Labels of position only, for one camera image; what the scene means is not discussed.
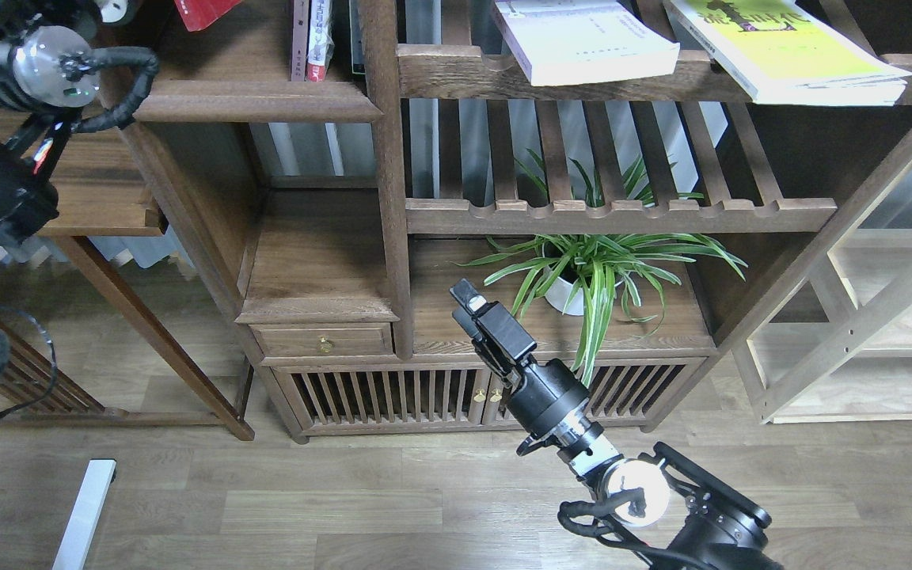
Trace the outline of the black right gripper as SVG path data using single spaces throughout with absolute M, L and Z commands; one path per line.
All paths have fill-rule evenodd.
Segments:
M 488 302 L 467 279 L 450 289 L 454 320 L 481 360 L 509 390 L 507 410 L 530 436 L 525 444 L 575 444 L 590 430 L 587 387 L 559 359 L 539 363 L 535 339 L 499 302 Z

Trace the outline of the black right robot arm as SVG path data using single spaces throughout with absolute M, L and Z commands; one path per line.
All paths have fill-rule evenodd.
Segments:
M 628 549 L 652 569 L 777 569 L 765 555 L 771 517 L 670 445 L 626 458 L 587 418 L 587 387 L 559 359 L 534 358 L 535 339 L 499 302 L 460 280 L 454 320 L 509 390 L 507 408 L 527 432 L 524 457 L 553 445 L 590 492 L 557 518 L 569 533 Z

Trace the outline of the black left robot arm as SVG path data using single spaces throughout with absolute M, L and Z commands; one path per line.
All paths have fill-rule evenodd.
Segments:
M 0 248 L 58 216 L 51 175 L 73 134 L 134 122 L 160 70 L 148 47 L 91 47 L 97 1 L 0 1 Z

